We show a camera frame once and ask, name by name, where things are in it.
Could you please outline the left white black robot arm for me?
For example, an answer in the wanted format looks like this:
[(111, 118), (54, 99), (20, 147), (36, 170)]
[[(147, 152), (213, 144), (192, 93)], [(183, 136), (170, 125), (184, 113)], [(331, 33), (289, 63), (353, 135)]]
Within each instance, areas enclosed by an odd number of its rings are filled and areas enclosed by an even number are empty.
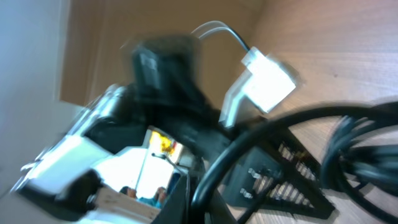
[(22, 168), (12, 191), (59, 220), (81, 220), (98, 206), (104, 179), (94, 164), (145, 148), (151, 131), (186, 146), (194, 165), (172, 189), (156, 223), (232, 223), (228, 206), (248, 207), (256, 194), (246, 190), (254, 171), (275, 179), (266, 188), (264, 210), (326, 220), (334, 206), (318, 186), (320, 164), (288, 130), (259, 142), (225, 177), (225, 194), (214, 193), (201, 212), (191, 207), (205, 173), (204, 162), (219, 156), (239, 134), (264, 120), (240, 118), (239, 108), (216, 110), (193, 82), (198, 41), (187, 35), (147, 39), (132, 53), (136, 82), (111, 86), (83, 112), (58, 143)]

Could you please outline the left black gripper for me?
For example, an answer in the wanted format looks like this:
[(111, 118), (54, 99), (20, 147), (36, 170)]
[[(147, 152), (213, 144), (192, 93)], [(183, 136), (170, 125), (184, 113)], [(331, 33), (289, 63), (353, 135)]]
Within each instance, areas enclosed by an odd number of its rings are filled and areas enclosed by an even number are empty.
[(289, 129), (262, 139), (224, 178), (221, 195), (232, 207), (328, 219), (335, 206), (319, 182), (320, 163)]

